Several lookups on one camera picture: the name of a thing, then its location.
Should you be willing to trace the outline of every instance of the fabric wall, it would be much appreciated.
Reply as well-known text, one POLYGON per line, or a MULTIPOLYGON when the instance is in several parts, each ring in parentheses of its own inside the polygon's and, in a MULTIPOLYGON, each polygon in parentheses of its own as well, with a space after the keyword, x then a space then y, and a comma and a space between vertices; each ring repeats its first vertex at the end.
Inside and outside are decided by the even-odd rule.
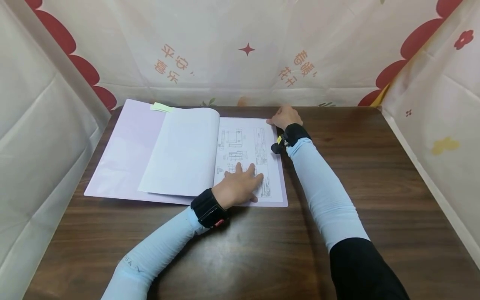
POLYGON ((462 0, 26 0, 105 106, 372 105, 462 0))
POLYGON ((399 74, 383 114, 480 267, 480 2, 465 0, 399 74))
POLYGON ((50 60, 64 54, 40 21, 19 17, 35 21, 24 2, 0 1, 2 300, 22 298, 108 120, 96 95, 76 93, 50 60), (40 47, 35 27, 56 51, 40 47))

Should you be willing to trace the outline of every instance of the small red flower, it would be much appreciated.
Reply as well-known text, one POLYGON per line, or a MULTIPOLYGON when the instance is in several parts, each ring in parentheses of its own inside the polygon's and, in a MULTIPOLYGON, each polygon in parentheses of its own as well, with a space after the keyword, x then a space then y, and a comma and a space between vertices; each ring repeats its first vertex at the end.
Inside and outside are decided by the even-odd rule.
POLYGON ((464 32, 462 32, 462 34, 460 35, 458 40, 455 42, 454 47, 457 50, 460 50, 461 48, 463 48, 463 46, 465 46, 466 44, 468 44, 472 40, 473 40, 473 29, 464 31, 464 32))

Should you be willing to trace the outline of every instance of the black sleeve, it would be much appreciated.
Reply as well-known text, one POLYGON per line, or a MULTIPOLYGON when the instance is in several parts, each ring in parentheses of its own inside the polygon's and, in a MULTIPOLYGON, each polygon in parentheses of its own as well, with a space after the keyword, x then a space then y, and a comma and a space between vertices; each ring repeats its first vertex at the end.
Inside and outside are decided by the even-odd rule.
POLYGON ((402 283, 371 241, 350 238, 330 250, 330 271, 338 300, 409 299, 402 283))

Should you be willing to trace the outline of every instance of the printed chinese characters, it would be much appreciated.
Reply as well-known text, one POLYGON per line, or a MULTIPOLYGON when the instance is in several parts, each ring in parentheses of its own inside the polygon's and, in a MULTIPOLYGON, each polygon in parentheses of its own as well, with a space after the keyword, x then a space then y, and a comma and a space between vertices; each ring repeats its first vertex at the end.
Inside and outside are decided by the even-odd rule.
MULTIPOLYGON (((315 69, 315 66, 311 62, 306 60, 307 58, 308 58, 307 52, 305 50, 302 50, 299 54, 295 56, 295 59, 293 60, 293 63, 296 66, 300 66, 300 72, 303 75, 303 77, 307 76, 308 74, 310 74, 311 71, 313 71, 313 69, 315 69)), ((317 75, 317 72, 314 72, 312 74, 313 77, 315 77, 316 75, 317 75)), ((278 76, 280 77, 280 80, 283 81, 287 87, 291 87, 294 85, 295 82, 297 82, 297 77, 295 77, 292 74, 292 70, 288 66, 286 66, 283 70, 281 70, 278 76)))
MULTIPOLYGON (((181 57, 180 55, 177 56, 175 59, 173 56, 175 55, 175 49, 172 48, 170 45, 165 44, 162 48, 162 51, 165 53, 165 59, 171 58, 174 59, 176 62, 176 66, 179 70, 185 70, 188 67, 188 62, 185 58, 181 57)), ((157 60, 156 64, 154 65, 155 71, 159 72, 160 74, 164 75, 167 71, 168 65, 162 61, 157 60)), ((170 79, 171 82, 178 83, 180 74, 173 70, 168 71, 167 78, 170 79)))

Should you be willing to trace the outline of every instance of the red scalloped border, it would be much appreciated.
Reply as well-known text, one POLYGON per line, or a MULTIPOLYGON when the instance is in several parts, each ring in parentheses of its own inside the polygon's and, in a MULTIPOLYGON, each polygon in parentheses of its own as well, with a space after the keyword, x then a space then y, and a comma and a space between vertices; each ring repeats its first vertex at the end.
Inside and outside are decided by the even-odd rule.
POLYGON ((80 74, 92 87, 103 105, 105 105, 108 110, 113 109, 117 105, 117 99, 109 90, 97 85, 98 82, 100 82, 100 75, 96 69, 83 57, 72 54, 75 49, 77 49, 77 44, 67 28, 65 28, 65 26, 54 16, 46 11, 40 10, 40 6, 43 4, 42 0, 25 0, 25 2, 30 6, 48 32, 50 32, 58 45, 60 45, 63 52, 67 54, 68 58, 72 61, 80 74))
POLYGON ((463 0, 438 0, 436 10, 440 18, 432 19, 417 27, 403 42, 400 48, 402 60, 398 60, 387 66, 377 77, 375 85, 378 90, 369 93, 358 103, 358 106, 370 106, 380 95, 381 91, 398 75, 407 62, 417 53, 430 37, 437 31, 440 25, 452 14, 463 0))
MULTIPOLYGON (((435 31, 437 31, 440 25, 443 24, 447 17, 451 15, 462 1, 463 0, 438 0, 436 11, 439 18, 423 23, 407 37, 400 48, 400 55, 403 59, 391 63, 380 72, 375 82, 378 89, 363 97, 358 103, 358 106, 370 106, 375 101, 381 91, 395 78, 395 76, 397 76, 415 53, 425 45, 428 39, 435 33, 435 31)), ((25 0, 25 2, 47 28, 65 54, 67 54, 85 80, 87 80, 105 107, 109 110, 114 108, 117 104, 115 96, 109 90, 96 85, 100 81, 100 75, 96 69, 84 58, 72 54, 77 45, 67 28, 65 28, 65 26, 54 16, 39 9, 43 3, 42 0, 25 0)))

